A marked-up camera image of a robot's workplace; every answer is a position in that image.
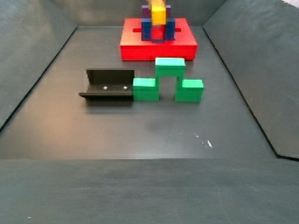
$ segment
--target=red block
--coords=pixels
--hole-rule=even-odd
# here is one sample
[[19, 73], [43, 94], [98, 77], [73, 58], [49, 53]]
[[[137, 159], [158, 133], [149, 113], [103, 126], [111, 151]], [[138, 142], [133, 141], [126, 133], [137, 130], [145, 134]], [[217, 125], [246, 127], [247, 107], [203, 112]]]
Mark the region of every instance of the red block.
[[158, 57], [194, 60], [198, 43], [186, 18], [177, 18], [175, 24], [175, 40], [157, 44], [142, 41], [142, 19], [127, 18], [121, 40], [122, 60], [155, 60]]
[[153, 40], [162, 40], [165, 42], [165, 25], [154, 25]]

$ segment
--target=stacked blocks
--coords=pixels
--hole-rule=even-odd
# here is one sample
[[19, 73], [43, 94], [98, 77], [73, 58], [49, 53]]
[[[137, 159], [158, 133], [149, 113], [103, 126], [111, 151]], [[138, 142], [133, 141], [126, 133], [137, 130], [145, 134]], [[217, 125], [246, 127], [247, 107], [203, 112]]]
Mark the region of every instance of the stacked blocks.
[[186, 63], [183, 58], [157, 58], [155, 78], [134, 79], [135, 101], [159, 101], [162, 77], [177, 77], [175, 101], [199, 102], [205, 85], [202, 80], [185, 79]]
[[165, 0], [151, 0], [149, 3], [150, 6], [142, 6], [142, 40], [163, 44], [166, 40], [174, 40], [175, 19], [171, 18], [173, 7], [165, 5]]
[[159, 101], [159, 82], [154, 78], [134, 79], [134, 99], [138, 102]]

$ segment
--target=yellow block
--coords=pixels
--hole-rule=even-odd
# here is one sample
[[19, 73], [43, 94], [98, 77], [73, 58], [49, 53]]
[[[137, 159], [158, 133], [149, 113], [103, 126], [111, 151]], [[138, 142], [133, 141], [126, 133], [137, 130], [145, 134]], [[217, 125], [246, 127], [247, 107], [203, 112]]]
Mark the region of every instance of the yellow block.
[[151, 11], [153, 11], [153, 24], [166, 25], [166, 6], [165, 0], [151, 1]]

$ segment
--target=gray wall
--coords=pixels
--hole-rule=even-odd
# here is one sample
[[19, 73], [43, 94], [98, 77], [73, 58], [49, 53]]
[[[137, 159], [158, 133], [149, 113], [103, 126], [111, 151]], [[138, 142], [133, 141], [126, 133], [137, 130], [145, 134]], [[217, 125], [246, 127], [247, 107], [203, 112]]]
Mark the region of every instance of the gray wall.
[[205, 29], [277, 153], [299, 158], [299, 10], [229, 0]]
[[77, 25], [49, 0], [0, 0], [0, 129]]
[[[79, 25], [123, 25], [125, 18], [142, 16], [146, 0], [53, 0]], [[189, 18], [191, 25], [203, 25], [227, 0], [169, 0], [173, 14]]]

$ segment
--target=small scratch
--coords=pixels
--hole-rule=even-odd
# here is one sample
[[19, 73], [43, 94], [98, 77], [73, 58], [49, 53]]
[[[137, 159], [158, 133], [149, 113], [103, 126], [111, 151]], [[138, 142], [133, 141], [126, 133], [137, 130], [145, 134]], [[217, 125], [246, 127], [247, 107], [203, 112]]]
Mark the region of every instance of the small scratch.
[[211, 141], [209, 140], [209, 145], [210, 145], [210, 147], [213, 148], [213, 145], [211, 145]]

